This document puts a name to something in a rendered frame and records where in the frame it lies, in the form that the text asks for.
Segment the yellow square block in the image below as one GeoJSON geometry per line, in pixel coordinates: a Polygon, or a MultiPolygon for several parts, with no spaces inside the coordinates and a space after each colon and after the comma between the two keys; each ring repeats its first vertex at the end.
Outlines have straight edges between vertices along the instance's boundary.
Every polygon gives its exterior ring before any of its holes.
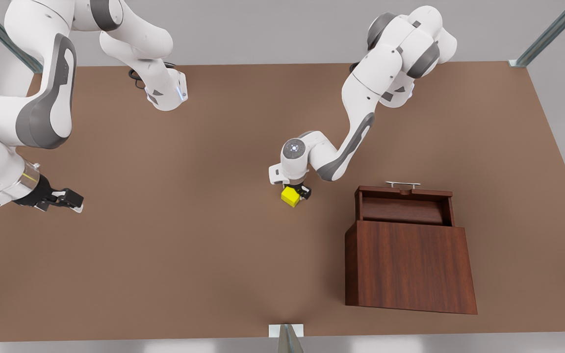
{"type": "Polygon", "coordinates": [[[301,195],[292,187],[284,187],[284,190],[281,192],[281,200],[291,207],[295,207],[300,202],[300,199],[301,195]]]}

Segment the dark wooden cabinet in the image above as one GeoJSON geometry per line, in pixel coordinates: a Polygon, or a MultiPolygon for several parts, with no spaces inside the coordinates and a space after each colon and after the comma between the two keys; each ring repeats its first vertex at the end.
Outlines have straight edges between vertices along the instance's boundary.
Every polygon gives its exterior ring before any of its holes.
{"type": "Polygon", "coordinates": [[[345,234],[345,303],[477,314],[464,228],[356,221],[345,234]]]}

